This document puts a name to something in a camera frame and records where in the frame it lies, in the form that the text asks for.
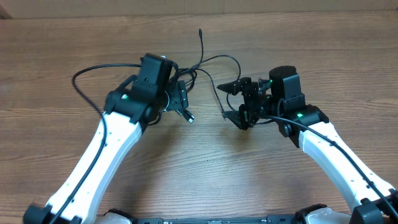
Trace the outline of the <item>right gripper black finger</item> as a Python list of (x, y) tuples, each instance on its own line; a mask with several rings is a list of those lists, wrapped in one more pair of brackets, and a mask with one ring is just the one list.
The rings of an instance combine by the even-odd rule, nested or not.
[(239, 92), (243, 91), (244, 88), (251, 84), (251, 78), (244, 77), (233, 82), (220, 84), (217, 86), (217, 89), (230, 94), (230, 95), (237, 95)]
[(246, 105), (240, 105), (237, 111), (226, 111), (224, 116), (242, 130), (252, 128), (258, 121), (258, 115), (249, 111)]

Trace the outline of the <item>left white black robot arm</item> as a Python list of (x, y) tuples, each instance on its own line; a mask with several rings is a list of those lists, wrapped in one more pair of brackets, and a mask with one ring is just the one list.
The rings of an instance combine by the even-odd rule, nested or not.
[(125, 155), (159, 113), (187, 105), (178, 65), (146, 54), (131, 75), (108, 93), (98, 128), (78, 164), (43, 208), (30, 205), (23, 223), (94, 223), (103, 195)]

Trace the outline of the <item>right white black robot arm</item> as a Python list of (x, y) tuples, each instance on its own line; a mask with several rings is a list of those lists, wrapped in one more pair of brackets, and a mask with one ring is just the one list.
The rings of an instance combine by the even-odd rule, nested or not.
[(238, 78), (218, 89), (243, 96), (243, 104), (225, 112), (226, 118), (242, 130), (277, 123), (281, 135), (320, 166), (350, 209), (344, 214), (318, 203), (298, 210), (284, 223), (397, 223), (397, 189), (349, 148), (320, 108), (305, 102), (294, 66), (272, 69), (267, 80)]

